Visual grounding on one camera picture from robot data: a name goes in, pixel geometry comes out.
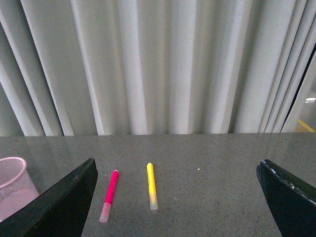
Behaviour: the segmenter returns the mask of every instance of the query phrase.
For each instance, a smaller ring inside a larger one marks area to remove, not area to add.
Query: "yellow line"
[[[304,122],[301,121],[300,119],[298,120],[298,122],[299,122],[304,128],[306,128],[309,132],[315,132],[314,129],[312,129],[311,127],[309,127],[306,123],[304,123]]]

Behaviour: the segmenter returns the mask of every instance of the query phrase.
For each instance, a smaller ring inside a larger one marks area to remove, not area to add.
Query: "mesh basket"
[[[26,161],[20,157],[0,159],[0,222],[39,196]]]

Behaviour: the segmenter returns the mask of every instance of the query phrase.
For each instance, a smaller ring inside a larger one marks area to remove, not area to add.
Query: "yellow highlighter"
[[[147,164],[147,177],[148,177],[150,210],[154,211],[158,209],[158,203],[157,203],[156,186],[155,186],[154,166],[151,163]]]

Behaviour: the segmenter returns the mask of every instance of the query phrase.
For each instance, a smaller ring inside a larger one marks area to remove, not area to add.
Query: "white curtain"
[[[315,13],[314,0],[2,0],[0,136],[294,131]]]

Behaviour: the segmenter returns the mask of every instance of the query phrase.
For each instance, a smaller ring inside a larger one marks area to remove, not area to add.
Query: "pink highlighter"
[[[117,170],[114,170],[112,173],[112,178],[110,181],[108,193],[107,193],[107,196],[105,197],[104,205],[103,205],[100,220],[99,220],[101,223],[105,223],[108,221],[110,208],[113,202],[115,188],[117,186],[118,180],[119,180],[119,172]]]

